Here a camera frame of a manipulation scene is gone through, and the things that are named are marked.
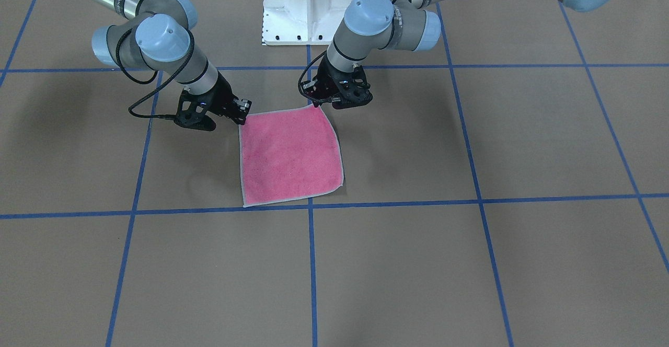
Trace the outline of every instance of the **pink towel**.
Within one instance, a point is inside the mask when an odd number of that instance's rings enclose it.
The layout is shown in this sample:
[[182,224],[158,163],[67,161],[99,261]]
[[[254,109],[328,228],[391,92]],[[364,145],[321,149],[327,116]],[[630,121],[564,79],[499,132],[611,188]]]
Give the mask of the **pink towel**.
[[239,126],[244,207],[306,199],[344,184],[339,141],[322,109],[250,114]]

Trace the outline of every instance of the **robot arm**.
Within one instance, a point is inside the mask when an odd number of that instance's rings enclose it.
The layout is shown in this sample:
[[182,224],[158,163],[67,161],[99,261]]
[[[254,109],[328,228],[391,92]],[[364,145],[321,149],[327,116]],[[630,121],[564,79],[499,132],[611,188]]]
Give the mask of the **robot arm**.
[[[441,22],[426,7],[440,0],[352,0],[332,43],[321,56],[318,73],[298,83],[314,106],[359,107],[372,100],[361,64],[373,49],[429,50],[441,35]],[[559,0],[576,11],[590,11],[608,0]]]
[[206,115],[208,111],[244,124],[251,102],[239,100],[232,93],[227,80],[194,44],[189,30],[198,23],[198,12],[189,0],[94,1],[129,20],[119,26],[102,27],[94,33],[91,44],[101,62],[119,66],[126,75],[125,67],[165,71],[172,74],[170,80],[184,85],[176,114],[147,116],[132,111],[156,91],[131,106],[131,114],[170,119],[182,128],[206,131],[216,127],[213,119]]

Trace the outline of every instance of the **black object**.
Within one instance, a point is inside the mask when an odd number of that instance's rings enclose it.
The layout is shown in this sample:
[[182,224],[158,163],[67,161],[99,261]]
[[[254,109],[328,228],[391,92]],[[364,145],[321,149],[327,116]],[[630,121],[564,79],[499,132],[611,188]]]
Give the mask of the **black object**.
[[314,107],[332,102],[335,109],[346,109],[366,106],[372,101],[363,67],[357,66],[353,73],[344,73],[332,66],[327,56],[320,61],[313,80],[299,84],[299,93],[311,100]]
[[219,73],[214,87],[202,95],[192,95],[188,88],[184,88],[179,96],[179,109],[174,123],[182,128],[213,131],[216,123],[207,116],[207,112],[227,117],[237,125],[244,125],[250,109],[251,101],[239,100],[232,93],[230,84]]

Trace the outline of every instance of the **white plastic bracket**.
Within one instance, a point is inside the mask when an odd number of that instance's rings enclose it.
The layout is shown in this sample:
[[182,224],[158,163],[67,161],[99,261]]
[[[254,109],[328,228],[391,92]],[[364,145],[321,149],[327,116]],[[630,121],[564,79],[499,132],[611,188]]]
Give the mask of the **white plastic bracket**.
[[351,0],[264,0],[265,45],[328,45]]

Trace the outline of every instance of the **folded cloth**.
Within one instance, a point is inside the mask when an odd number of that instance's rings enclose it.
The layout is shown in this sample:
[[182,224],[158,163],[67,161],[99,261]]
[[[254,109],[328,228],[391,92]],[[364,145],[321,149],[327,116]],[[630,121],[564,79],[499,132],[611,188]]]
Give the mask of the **folded cloth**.
[[307,199],[344,184],[335,130],[321,108],[250,114],[239,126],[244,207]]

